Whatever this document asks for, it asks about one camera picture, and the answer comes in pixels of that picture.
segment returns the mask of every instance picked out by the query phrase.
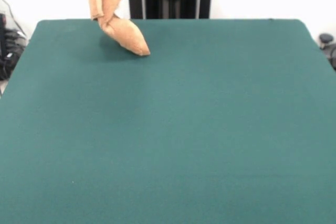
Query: folded cloth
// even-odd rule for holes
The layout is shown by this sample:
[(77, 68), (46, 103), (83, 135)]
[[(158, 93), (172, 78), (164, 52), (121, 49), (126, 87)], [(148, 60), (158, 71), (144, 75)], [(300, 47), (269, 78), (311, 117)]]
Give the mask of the folded cloth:
[(121, 0), (89, 0), (91, 19), (122, 47), (139, 55), (150, 54), (139, 28), (130, 20), (118, 17), (115, 12)]

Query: green felt surface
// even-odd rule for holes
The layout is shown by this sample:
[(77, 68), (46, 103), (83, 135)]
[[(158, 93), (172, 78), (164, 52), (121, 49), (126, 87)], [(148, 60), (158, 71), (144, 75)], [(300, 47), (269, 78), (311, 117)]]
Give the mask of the green felt surface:
[(0, 223), (335, 224), (335, 74), (296, 20), (44, 21), (0, 101)]

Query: black cable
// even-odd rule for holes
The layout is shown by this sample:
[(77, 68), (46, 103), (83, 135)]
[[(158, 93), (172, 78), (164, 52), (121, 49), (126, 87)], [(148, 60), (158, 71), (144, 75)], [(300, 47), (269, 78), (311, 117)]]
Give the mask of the black cable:
[(21, 33), (23, 33), (24, 36), (27, 37), (27, 35), (25, 34), (25, 32), (23, 31), (22, 27), (19, 25), (19, 23), (15, 20), (14, 18), (14, 15), (13, 15), (13, 12), (12, 12), (12, 9), (11, 9), (11, 6), (9, 5), (9, 3), (5, 0), (2, 0), (7, 6), (8, 6), (8, 9), (9, 9), (9, 13), (15, 23), (15, 25), (20, 29)]

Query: tan fabric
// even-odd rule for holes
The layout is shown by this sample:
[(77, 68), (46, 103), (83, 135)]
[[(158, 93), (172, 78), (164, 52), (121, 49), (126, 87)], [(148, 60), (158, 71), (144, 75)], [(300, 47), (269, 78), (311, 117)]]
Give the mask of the tan fabric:
[(89, 0), (91, 19), (98, 21), (101, 29), (122, 47), (139, 56), (150, 54), (139, 28), (130, 20), (120, 19), (114, 12), (121, 0)]

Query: tan cloth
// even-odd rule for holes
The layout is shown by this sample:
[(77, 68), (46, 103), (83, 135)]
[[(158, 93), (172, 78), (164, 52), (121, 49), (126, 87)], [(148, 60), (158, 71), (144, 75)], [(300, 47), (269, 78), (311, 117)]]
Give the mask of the tan cloth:
[(101, 29), (122, 47), (139, 56), (149, 55), (149, 48), (139, 28), (132, 21), (115, 15), (120, 1), (89, 0), (91, 19), (97, 20)]

